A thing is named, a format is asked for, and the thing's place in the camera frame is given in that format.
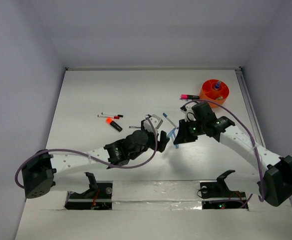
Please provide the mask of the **light blue translucent pen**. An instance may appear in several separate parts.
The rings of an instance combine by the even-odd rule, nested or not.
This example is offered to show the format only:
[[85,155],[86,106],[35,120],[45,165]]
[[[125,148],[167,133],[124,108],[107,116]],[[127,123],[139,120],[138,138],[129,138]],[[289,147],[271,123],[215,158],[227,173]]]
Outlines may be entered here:
[[177,128],[173,128],[168,134],[167,134],[167,137],[172,141],[172,144],[174,145],[175,149],[178,149],[179,148],[179,145],[178,144],[174,144],[174,140],[176,138],[176,130]]

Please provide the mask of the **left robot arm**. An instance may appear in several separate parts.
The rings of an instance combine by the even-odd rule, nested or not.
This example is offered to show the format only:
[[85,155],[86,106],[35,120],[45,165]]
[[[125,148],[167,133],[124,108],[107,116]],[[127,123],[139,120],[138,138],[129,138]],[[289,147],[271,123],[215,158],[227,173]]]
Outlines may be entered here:
[[27,159],[17,170],[22,175],[26,199],[39,198],[50,191],[68,191],[92,198],[98,192],[93,174],[96,169],[129,169],[129,162],[148,150],[163,152],[169,141],[159,130],[163,121],[148,115],[141,127],[126,138],[91,150],[43,149]]

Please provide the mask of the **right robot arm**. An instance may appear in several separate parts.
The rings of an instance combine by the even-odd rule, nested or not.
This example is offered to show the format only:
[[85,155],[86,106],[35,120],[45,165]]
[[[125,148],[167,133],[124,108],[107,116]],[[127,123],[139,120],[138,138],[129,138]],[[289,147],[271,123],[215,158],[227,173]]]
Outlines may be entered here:
[[261,202],[278,207],[292,196],[292,156],[280,156],[256,143],[246,128],[241,131],[233,116],[216,117],[208,101],[188,103],[180,108],[184,119],[179,121],[179,130],[174,144],[195,142],[199,136],[208,136],[230,148],[256,169],[257,175],[240,176],[235,170],[227,170],[207,186],[201,185],[201,197],[225,198],[234,191],[258,195]]

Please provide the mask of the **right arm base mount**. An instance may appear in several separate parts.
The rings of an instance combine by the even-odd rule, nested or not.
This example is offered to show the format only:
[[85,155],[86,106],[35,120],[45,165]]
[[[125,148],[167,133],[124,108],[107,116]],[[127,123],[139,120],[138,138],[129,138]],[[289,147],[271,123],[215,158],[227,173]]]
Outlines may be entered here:
[[225,183],[225,179],[234,172],[228,170],[216,180],[200,182],[197,197],[202,200],[203,210],[248,209],[246,194],[229,190]]

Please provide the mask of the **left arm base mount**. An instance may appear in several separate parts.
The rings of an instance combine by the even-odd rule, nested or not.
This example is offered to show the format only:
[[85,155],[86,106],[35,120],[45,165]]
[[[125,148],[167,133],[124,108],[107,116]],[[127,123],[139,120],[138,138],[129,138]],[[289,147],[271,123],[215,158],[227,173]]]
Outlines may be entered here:
[[83,193],[69,191],[64,207],[67,210],[112,210],[112,181],[97,181],[94,174],[85,173],[89,188]]

